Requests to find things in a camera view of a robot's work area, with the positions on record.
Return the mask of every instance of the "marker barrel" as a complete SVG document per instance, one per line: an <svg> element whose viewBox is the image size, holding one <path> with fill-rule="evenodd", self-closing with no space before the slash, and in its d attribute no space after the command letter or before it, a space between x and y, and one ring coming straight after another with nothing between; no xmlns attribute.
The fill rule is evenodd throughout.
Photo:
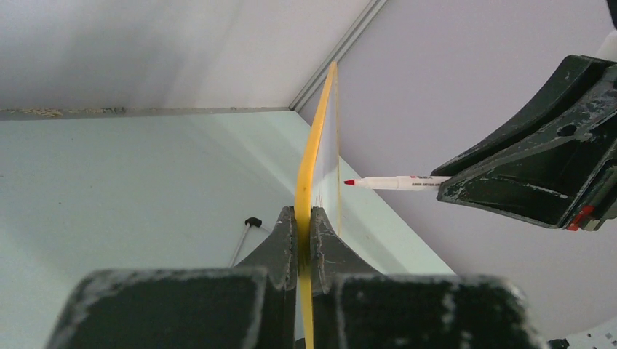
<svg viewBox="0 0 617 349"><path fill-rule="evenodd" d="M354 186L377 190L438 190L439 185L449 180L446 176L396 176L364 177L354 181Z"/></svg>

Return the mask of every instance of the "yellow edge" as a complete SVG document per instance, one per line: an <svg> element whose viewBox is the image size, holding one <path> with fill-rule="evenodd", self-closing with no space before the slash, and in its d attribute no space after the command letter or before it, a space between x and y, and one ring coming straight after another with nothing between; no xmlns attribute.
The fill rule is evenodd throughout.
<svg viewBox="0 0 617 349"><path fill-rule="evenodd" d="M304 155L298 170L298 181L295 188L295 221L298 225L298 283L300 287L300 304L302 306L302 318L304 322L304 338L306 349L314 349L313 346L313 298L311 286L311 187L315 162L319 151L319 141L322 139L322 130L326 116L326 108L333 79L337 74L336 62L330 64L330 69L324 83L324 89L319 99L317 112L311 126L311 134L308 136Z"/></svg>

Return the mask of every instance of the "white marker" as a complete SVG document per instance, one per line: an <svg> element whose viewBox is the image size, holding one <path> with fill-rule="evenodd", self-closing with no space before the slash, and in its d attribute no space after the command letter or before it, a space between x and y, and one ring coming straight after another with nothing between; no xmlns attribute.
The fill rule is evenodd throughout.
<svg viewBox="0 0 617 349"><path fill-rule="evenodd" d="M439 186L450 178L445 176L364 177L359 180L346 180L344 183L369 189L424 191L438 190Z"/></svg>

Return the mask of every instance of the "red part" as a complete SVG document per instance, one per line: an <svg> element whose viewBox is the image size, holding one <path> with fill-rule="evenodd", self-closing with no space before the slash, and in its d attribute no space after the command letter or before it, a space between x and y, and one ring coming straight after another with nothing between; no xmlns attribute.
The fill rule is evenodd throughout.
<svg viewBox="0 0 617 349"><path fill-rule="evenodd" d="M579 228L578 224L581 223L582 219L589 216L594 211L594 209L595 207L593 206L583 207L581 211L576 215L576 217L574 217L574 219L572 220L572 222L566 229L571 230L571 231L577 231Z"/></svg>

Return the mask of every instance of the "screw hole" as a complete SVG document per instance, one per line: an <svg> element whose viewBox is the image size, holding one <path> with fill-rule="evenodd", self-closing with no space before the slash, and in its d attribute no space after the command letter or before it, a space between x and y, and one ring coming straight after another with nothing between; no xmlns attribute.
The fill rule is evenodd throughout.
<svg viewBox="0 0 617 349"><path fill-rule="evenodd" d="M557 131L557 135L560 137L568 137L574 135L574 132L576 132L576 125L569 124L560 128L559 131Z"/></svg>

